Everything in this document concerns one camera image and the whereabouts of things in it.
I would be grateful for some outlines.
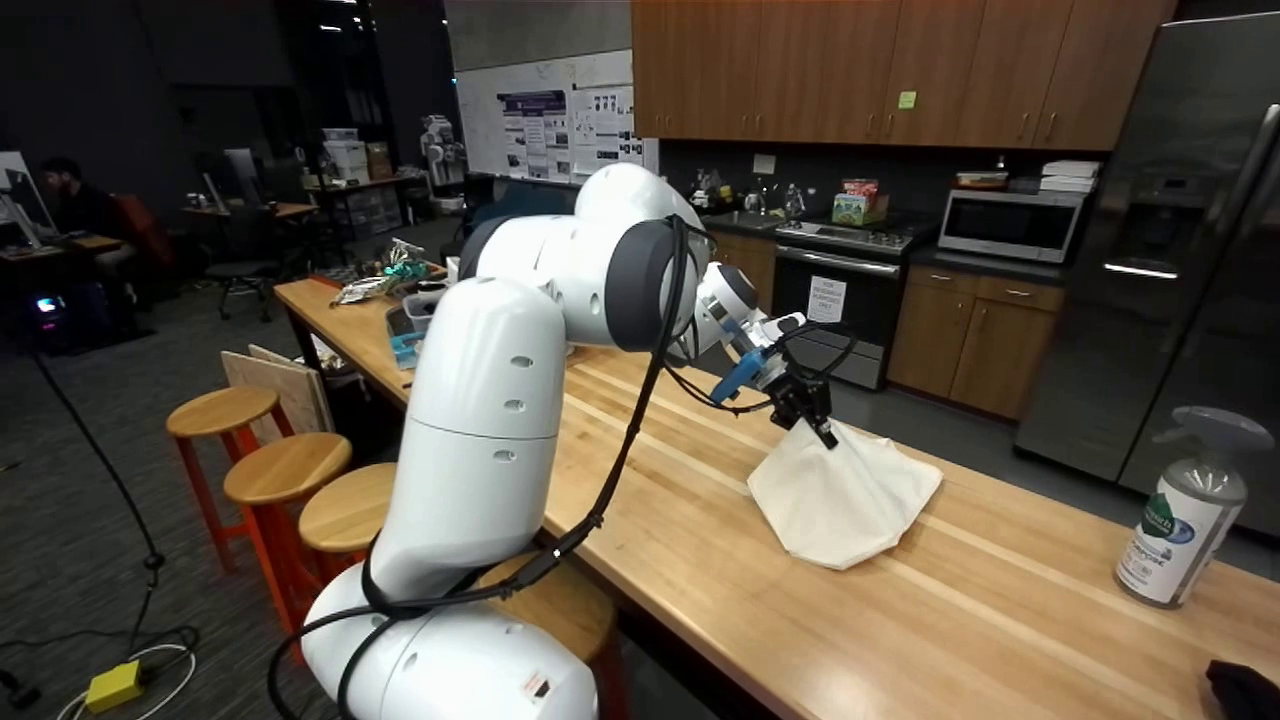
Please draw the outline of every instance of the white cloth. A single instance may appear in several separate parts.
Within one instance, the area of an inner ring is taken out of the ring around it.
[[[828,451],[797,424],[751,473],[747,487],[781,545],[826,567],[854,567],[901,545],[945,473],[891,439],[832,424]]]

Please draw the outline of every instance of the microwave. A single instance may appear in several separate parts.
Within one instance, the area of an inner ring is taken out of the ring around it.
[[[1084,192],[953,192],[936,249],[1067,263]]]

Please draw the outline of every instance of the kitchen counter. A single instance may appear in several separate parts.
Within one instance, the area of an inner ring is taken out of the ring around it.
[[[386,304],[328,306],[315,281],[276,297],[409,398]],[[573,355],[547,533],[593,503],[640,376],[643,355]],[[945,487],[901,547],[848,573],[799,565],[747,497],[781,437],[762,410],[723,417],[659,380],[581,550],[777,716],[1208,716],[1208,660],[1280,679],[1280,585],[1208,565],[1189,607],[1141,604],[1112,578],[1129,528],[912,447]]]
[[[997,257],[964,257],[964,253],[945,253],[945,249],[916,249],[910,261],[936,263],[936,268],[960,268],[960,270],[983,270],[983,274],[1009,274],[1009,281],[1034,281],[1034,282],[1067,282],[1074,281],[1074,268],[1022,263],[1022,261],[997,261]]]
[[[744,215],[744,211],[708,211],[699,219],[708,222],[708,232],[736,232],[736,234],[762,234],[762,239],[777,239],[777,226],[797,222],[786,215]]]

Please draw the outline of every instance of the refrigerator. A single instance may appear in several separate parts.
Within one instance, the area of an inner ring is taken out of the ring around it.
[[[1018,447],[1150,493],[1180,403],[1280,437],[1280,13],[1161,27]],[[1241,473],[1280,534],[1280,451]]]

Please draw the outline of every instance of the office chair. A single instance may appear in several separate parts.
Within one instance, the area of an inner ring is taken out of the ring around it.
[[[215,311],[223,320],[232,320],[235,288],[250,288],[260,320],[267,322],[273,281],[276,281],[273,211],[254,204],[232,204],[211,239],[211,263],[203,274],[219,282]]]

